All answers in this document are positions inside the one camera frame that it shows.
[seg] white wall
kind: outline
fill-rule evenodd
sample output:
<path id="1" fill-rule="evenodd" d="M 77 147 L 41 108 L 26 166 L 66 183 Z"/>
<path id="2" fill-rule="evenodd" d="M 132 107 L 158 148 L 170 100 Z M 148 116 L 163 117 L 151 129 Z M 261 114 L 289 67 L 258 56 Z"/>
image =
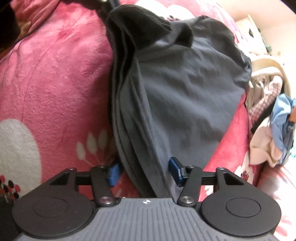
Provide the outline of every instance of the white wall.
<path id="1" fill-rule="evenodd" d="M 217 0 L 235 21 L 251 15 L 272 55 L 285 64 L 296 97 L 296 14 L 280 0 Z"/>

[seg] silver screw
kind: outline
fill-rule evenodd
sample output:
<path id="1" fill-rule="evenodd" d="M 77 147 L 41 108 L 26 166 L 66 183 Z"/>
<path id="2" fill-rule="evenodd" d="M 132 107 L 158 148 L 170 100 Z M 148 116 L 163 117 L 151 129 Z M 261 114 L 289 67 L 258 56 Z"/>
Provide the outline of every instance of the silver screw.
<path id="1" fill-rule="evenodd" d="M 183 196 L 180 198 L 180 202 L 185 203 L 185 204 L 190 204 L 194 202 L 194 198 L 191 196 Z"/>
<path id="2" fill-rule="evenodd" d="M 113 202 L 113 198 L 111 198 L 111 197 L 101 197 L 99 202 L 103 203 L 103 204 L 110 204 L 110 203 Z"/>

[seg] pile of clothes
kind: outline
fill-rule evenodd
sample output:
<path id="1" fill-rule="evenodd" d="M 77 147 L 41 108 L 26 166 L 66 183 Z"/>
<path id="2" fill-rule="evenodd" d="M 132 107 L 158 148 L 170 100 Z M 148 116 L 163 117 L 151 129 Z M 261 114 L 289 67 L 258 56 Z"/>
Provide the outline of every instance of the pile of clothes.
<path id="1" fill-rule="evenodd" d="M 296 99 L 283 66 L 271 56 L 252 61 L 246 108 L 250 123 L 250 164 L 283 166 L 293 147 Z"/>

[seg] beige cloth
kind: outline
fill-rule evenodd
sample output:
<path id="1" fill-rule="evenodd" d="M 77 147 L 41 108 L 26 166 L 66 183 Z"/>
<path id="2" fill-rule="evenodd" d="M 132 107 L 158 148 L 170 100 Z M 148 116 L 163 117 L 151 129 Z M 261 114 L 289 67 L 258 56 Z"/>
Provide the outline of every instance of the beige cloth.
<path id="1" fill-rule="evenodd" d="M 258 165 L 265 161 L 274 167 L 281 158 L 281 150 L 275 145 L 271 133 L 270 117 L 258 127 L 250 142 L 250 164 Z"/>

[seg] ribbed gray panel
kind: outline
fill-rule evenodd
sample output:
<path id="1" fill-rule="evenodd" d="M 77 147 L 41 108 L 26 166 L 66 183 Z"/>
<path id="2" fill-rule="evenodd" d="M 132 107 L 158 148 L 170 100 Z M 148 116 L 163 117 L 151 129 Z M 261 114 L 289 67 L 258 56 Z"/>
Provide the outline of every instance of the ribbed gray panel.
<path id="1" fill-rule="evenodd" d="M 20 235 L 16 241 L 37 241 Z M 207 225 L 193 208 L 176 205 L 171 198 L 123 198 L 115 207 L 99 209 L 92 222 L 68 237 L 55 241 L 278 241 L 264 237 L 242 239 Z"/>

